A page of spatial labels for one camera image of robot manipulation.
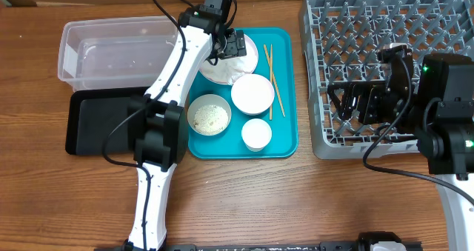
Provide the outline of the pink bowl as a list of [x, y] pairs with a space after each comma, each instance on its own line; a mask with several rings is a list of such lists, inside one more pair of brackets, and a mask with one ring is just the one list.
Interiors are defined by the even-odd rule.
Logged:
[[275, 98], [270, 81], [258, 74], [245, 74], [231, 88], [233, 104], [244, 114], [255, 116], [270, 108]]

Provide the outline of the grey bowl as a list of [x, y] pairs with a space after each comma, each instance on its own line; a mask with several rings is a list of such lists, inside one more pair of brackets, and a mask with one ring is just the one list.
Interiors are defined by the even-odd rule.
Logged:
[[231, 117], [232, 117], [232, 111], [230, 109], [230, 105], [221, 96], [217, 96], [215, 94], [207, 94], [207, 95], [203, 95], [196, 98], [188, 107], [187, 120], [194, 131], [196, 131], [196, 129], [193, 126], [193, 120], [194, 120], [194, 115], [196, 114], [197, 109], [204, 105], [211, 105], [211, 104], [223, 107], [226, 110], [227, 115], [229, 117], [229, 122], [228, 122], [228, 125], [229, 125], [231, 121]]

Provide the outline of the rice pile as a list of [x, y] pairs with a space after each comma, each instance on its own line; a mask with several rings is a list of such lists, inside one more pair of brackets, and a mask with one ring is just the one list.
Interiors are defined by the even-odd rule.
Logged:
[[202, 135], [216, 135], [228, 125], [229, 117], [223, 107], [211, 104], [197, 109], [193, 126]]

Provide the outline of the small white cup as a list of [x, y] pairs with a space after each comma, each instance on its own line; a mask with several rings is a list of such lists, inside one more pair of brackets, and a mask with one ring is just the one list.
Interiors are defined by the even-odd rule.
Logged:
[[260, 118], [250, 119], [241, 130], [244, 144], [253, 152], [263, 150], [270, 143], [272, 136], [273, 132], [270, 125]]

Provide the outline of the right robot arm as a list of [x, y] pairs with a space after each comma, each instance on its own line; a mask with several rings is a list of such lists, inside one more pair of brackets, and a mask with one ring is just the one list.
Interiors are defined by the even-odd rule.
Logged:
[[[447, 223], [450, 250], [473, 249], [473, 60], [455, 53], [423, 58], [417, 85], [412, 50], [388, 44], [378, 60], [390, 74], [383, 81], [331, 84], [327, 94], [338, 116], [354, 111], [364, 125], [380, 124], [362, 157], [367, 169], [429, 181], [437, 186]], [[428, 174], [368, 164], [370, 153], [391, 130], [409, 133], [428, 162]]]

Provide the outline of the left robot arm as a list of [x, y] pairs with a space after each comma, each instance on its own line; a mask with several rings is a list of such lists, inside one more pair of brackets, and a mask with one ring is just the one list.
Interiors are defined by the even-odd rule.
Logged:
[[172, 22], [178, 36], [158, 78], [132, 100], [127, 117], [128, 146], [138, 173], [134, 228], [125, 250], [160, 250], [170, 181], [187, 148], [184, 104], [199, 68], [247, 54], [244, 34], [231, 28], [236, 0], [190, 4]]

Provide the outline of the grey dishwasher rack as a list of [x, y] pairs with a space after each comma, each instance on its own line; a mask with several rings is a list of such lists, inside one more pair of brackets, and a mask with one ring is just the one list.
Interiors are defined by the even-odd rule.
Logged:
[[353, 112], [339, 117], [327, 88], [331, 84], [382, 81], [388, 71], [377, 52], [405, 43], [413, 52], [413, 83], [430, 53], [473, 55], [473, 0], [303, 0], [302, 52], [309, 86], [308, 113], [314, 154], [321, 159], [414, 153], [409, 134], [390, 133], [372, 147], [377, 125], [364, 125]]

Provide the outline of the wooden chopstick left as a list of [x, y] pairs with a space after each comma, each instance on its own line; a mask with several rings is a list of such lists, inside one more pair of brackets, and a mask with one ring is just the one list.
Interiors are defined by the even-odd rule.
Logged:
[[267, 48], [267, 45], [264, 44], [264, 53], [265, 53], [265, 56], [267, 58], [267, 63], [268, 63], [269, 69], [270, 69], [270, 82], [272, 83], [272, 85], [275, 89], [277, 99], [278, 99], [278, 103], [279, 103], [279, 106], [280, 106], [280, 109], [281, 109], [281, 113], [282, 113], [283, 117], [285, 117], [286, 114], [285, 114], [284, 106], [283, 106], [283, 103], [282, 103], [282, 100], [281, 100], [281, 95], [280, 95], [280, 91], [279, 91], [279, 88], [278, 88], [278, 83], [276, 81], [276, 77], [275, 77], [275, 74], [273, 72], [273, 46], [270, 45], [270, 48]]

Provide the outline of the wooden chopstick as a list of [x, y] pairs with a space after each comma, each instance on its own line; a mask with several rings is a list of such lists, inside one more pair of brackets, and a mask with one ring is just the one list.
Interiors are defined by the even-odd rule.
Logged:
[[[272, 91], [274, 92], [274, 88], [273, 88], [273, 45], [271, 44], [270, 45], [270, 51], [267, 52], [267, 55], [268, 55], [268, 64], [269, 64], [269, 69], [270, 69], [270, 83], [271, 83], [271, 87], [272, 87]], [[274, 99], [272, 100], [272, 103], [270, 105], [270, 121], [273, 120], [273, 102], [274, 102]]]
[[275, 77], [275, 74], [273, 72], [273, 46], [270, 45], [270, 48], [267, 48], [267, 45], [264, 44], [264, 53], [265, 53], [265, 56], [267, 58], [267, 63], [268, 63], [269, 69], [270, 69], [270, 82], [272, 83], [272, 85], [275, 89], [277, 99], [278, 99], [278, 103], [279, 103], [279, 106], [280, 106], [280, 109], [281, 109], [281, 113], [282, 113], [283, 117], [285, 117], [286, 114], [285, 114], [284, 106], [283, 106], [283, 103], [282, 103], [282, 100], [281, 100], [281, 95], [280, 95], [280, 91], [279, 91], [279, 88], [278, 88], [278, 83], [276, 81], [276, 77]]

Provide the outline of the wooden chopstick right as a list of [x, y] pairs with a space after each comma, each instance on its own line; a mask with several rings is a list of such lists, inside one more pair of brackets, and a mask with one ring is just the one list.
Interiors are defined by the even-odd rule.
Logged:
[[[267, 55], [268, 55], [268, 64], [269, 64], [269, 69], [270, 69], [270, 83], [271, 83], [271, 87], [272, 87], [272, 91], [274, 92], [274, 88], [273, 88], [273, 45], [271, 44], [270, 45], [270, 51], [267, 52]], [[274, 102], [274, 99], [272, 100], [272, 103], [270, 105], [270, 121], [273, 120], [273, 102]]]

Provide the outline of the teal serving tray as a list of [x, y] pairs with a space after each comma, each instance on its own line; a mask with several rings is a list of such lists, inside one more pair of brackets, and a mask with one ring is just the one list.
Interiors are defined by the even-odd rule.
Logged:
[[264, 47], [273, 53], [273, 71], [279, 94], [273, 104], [273, 118], [269, 119], [268, 112], [258, 116], [270, 125], [272, 138], [263, 150], [249, 150], [241, 137], [241, 129], [251, 117], [243, 114], [232, 103], [231, 86], [213, 83], [198, 73], [190, 89], [189, 100], [194, 101], [206, 94], [216, 94], [229, 103], [232, 115], [228, 128], [215, 136], [201, 135], [194, 129], [189, 129], [188, 147], [197, 158], [287, 158], [297, 150], [298, 117], [290, 36], [285, 30], [277, 27], [247, 27], [243, 31], [253, 40], [258, 51], [259, 59], [254, 73], [266, 78], [269, 76]]

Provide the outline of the clear plastic bin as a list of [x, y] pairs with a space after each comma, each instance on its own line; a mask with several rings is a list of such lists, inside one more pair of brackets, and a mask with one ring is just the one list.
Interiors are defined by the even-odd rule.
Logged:
[[165, 16], [69, 22], [61, 36], [58, 79], [75, 91], [149, 87], [177, 35]]

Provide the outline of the black tray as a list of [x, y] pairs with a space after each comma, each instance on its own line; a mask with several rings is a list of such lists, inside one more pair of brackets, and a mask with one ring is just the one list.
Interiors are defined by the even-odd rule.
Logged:
[[65, 150], [70, 155], [100, 155], [106, 137], [109, 153], [151, 153], [162, 134], [151, 124], [153, 113], [164, 114], [168, 104], [152, 102], [144, 87], [79, 90], [70, 98]]

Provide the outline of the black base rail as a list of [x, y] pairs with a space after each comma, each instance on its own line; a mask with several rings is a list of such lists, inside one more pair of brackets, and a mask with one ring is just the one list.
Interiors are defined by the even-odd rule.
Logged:
[[402, 241], [394, 232], [361, 232], [352, 241], [321, 241], [317, 244], [268, 244], [196, 246], [164, 244], [158, 251], [423, 251], [420, 241]]

